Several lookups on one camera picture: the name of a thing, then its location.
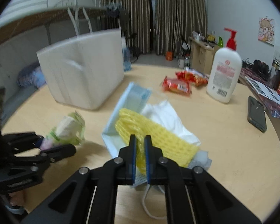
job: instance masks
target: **cartoon poster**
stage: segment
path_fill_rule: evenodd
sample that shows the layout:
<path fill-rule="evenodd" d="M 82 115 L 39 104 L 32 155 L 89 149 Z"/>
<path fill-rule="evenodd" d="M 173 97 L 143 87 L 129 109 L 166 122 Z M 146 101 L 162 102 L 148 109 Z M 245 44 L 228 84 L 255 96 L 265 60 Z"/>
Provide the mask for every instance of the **cartoon poster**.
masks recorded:
<path fill-rule="evenodd" d="M 275 20 L 260 18 L 258 40 L 274 45 L 275 43 Z"/>

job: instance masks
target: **wooden table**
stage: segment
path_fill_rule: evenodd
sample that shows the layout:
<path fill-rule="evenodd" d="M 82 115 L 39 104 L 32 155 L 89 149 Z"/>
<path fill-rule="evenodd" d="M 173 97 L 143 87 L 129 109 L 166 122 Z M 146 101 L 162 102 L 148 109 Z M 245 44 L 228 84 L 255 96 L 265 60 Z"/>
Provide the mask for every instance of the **wooden table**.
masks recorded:
<path fill-rule="evenodd" d="M 280 140 L 280 119 L 279 119 L 279 118 L 275 118 L 275 117 L 273 117 L 273 116 L 270 114 L 269 110 L 266 108 L 265 103 L 263 102 L 263 100 L 261 99 L 261 97 L 259 97 L 259 94 L 256 93 L 256 92 L 254 91 L 254 89 L 253 89 L 253 87 L 251 86 L 251 84 L 249 84 L 249 83 L 243 78 L 242 75 L 240 75 L 239 81 L 240 81 L 241 84 L 247 86 L 247 87 L 250 89 L 250 91 L 253 93 L 253 97 L 256 98 L 259 102 L 261 102 L 261 103 L 263 104 L 263 106 L 264 106 L 264 108 L 265 108 L 265 111 L 267 112 L 267 115 L 269 116 L 269 119 L 270 119 L 271 123 L 273 124 L 274 129 L 275 129 L 275 131 L 276 131 L 276 133 L 277 133 L 277 136 L 278 136 L 278 138 L 279 138 L 279 140 Z"/>
<path fill-rule="evenodd" d="M 165 75 L 173 77 L 175 71 L 173 68 L 133 65 L 133 70 L 125 74 L 121 85 L 97 111 L 58 104 L 47 86 L 34 93 L 10 118 L 4 133 L 33 130 L 45 135 L 63 116 L 77 110 L 86 122 L 87 142 L 78 147 L 75 156 L 51 164 L 42 184 L 27 189 L 25 208 L 33 210 L 81 166 L 95 168 L 110 159 L 101 132 L 130 81 L 160 91 Z M 206 87 L 194 87 L 190 98 L 169 92 L 166 95 L 185 127 L 202 142 L 201 149 L 209 151 L 213 160 L 209 173 L 264 220 L 280 200 L 280 142 L 267 115 L 264 134 L 247 121 L 251 91 L 237 84 L 227 105 L 207 95 Z M 141 206 L 142 195 L 143 187 L 119 187 L 115 223 L 166 223 L 145 214 Z M 155 216 L 166 215 L 164 195 L 151 189 L 147 207 Z"/>

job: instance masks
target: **drawer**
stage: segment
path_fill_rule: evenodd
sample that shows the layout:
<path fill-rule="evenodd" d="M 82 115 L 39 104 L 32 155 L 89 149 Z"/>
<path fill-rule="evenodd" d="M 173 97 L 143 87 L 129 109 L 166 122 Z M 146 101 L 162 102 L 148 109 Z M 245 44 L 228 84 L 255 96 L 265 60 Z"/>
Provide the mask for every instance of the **drawer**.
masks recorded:
<path fill-rule="evenodd" d="M 200 48 L 200 51 L 199 51 L 199 61 L 200 61 L 200 63 L 204 63 L 204 61 L 205 61 L 205 49 L 203 49 L 203 48 Z"/>
<path fill-rule="evenodd" d="M 203 48 L 200 48 L 198 62 L 199 62 L 199 71 L 203 73 L 204 66 L 205 66 L 205 49 Z"/>

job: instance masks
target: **snack package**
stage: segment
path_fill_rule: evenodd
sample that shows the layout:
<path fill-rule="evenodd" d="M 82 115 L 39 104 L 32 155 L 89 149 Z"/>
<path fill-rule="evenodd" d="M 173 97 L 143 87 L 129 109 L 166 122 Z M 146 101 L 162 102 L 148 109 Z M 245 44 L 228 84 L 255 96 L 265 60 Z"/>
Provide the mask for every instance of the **snack package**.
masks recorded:
<path fill-rule="evenodd" d="M 179 72 L 176 72 L 175 74 L 178 79 L 187 81 L 189 83 L 193 82 L 196 87 L 198 87 L 200 85 L 208 84 L 207 76 L 203 75 L 202 73 L 200 73 L 194 69 L 179 71 Z"/>
<path fill-rule="evenodd" d="M 164 91 L 171 91 L 173 93 L 178 93 L 185 96 L 190 96 L 192 93 L 190 84 L 187 81 L 177 78 L 168 78 L 166 76 L 162 87 Z"/>
<path fill-rule="evenodd" d="M 166 52 L 166 60 L 173 60 L 172 52 L 170 52 L 170 51 Z"/>

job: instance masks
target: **white mug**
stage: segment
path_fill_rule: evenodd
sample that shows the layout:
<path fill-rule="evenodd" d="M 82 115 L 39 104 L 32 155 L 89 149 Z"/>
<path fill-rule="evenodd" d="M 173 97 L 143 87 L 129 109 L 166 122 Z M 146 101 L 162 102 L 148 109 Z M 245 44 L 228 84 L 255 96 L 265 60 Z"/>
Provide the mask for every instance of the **white mug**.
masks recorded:
<path fill-rule="evenodd" d="M 177 63 L 179 68 L 184 69 L 184 59 L 179 59 Z"/>

